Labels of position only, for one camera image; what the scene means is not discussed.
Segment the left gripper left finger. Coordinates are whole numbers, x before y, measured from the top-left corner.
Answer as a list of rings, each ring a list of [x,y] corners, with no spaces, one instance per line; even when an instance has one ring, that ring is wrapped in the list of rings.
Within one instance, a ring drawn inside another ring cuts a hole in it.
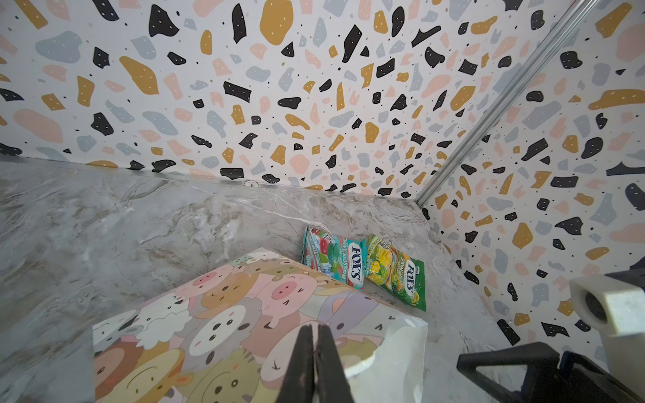
[[[312,403],[315,391],[311,325],[300,328],[276,403]]]

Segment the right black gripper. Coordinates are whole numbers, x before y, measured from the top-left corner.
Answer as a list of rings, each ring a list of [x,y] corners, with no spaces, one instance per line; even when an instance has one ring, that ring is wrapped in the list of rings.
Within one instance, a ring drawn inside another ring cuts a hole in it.
[[[643,269],[633,266],[628,270]],[[526,366],[519,391],[510,391],[480,372],[480,368]],[[643,402],[589,359],[571,352],[559,354],[545,343],[524,344],[487,353],[460,354],[456,369],[499,402]]]

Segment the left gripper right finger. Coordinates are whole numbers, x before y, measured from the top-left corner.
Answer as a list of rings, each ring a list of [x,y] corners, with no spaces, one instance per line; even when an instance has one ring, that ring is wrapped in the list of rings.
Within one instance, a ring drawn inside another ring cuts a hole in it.
[[[320,402],[354,403],[338,349],[327,325],[318,326],[315,365],[317,371],[316,391]]]

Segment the white paper gift bag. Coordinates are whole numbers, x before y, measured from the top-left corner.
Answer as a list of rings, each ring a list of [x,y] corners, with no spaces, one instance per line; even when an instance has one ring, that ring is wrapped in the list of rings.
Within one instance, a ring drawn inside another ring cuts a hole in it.
[[[95,324],[95,399],[273,402],[322,325],[355,401],[421,401],[426,322],[265,249]]]

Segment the red green Fox's candy bag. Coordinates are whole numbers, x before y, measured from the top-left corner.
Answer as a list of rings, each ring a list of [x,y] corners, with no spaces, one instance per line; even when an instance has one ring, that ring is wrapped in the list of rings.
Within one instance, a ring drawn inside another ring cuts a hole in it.
[[[311,270],[363,290],[366,283],[366,253],[360,241],[344,238],[326,229],[307,226],[302,244],[302,264]]]

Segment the yellow green Fox's candy bag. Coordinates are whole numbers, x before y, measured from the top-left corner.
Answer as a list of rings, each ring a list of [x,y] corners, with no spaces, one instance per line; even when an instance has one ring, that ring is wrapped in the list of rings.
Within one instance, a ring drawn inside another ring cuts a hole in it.
[[[425,264],[371,234],[361,242],[365,276],[410,307],[427,310]]]

